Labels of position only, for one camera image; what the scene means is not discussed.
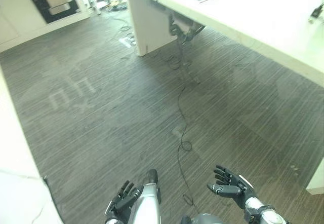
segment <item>white cabinet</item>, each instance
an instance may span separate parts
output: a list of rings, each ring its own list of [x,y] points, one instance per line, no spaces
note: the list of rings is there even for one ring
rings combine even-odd
[[[46,25],[32,0],[0,0],[1,13],[19,35]]]
[[[18,37],[14,27],[7,21],[0,8],[0,44]]]

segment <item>gray carpet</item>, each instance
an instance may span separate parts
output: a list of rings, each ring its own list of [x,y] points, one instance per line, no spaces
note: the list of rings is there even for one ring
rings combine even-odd
[[[219,163],[254,184],[292,223],[323,223],[323,195],[305,191],[324,150],[324,88],[209,28],[184,47],[137,57],[118,39],[131,30],[101,16],[0,54],[13,102],[39,171],[47,175],[66,224],[103,223],[126,180],[159,173],[163,223],[195,215],[177,165],[184,136],[193,151],[181,163],[201,212],[245,223],[232,200],[206,183]]]

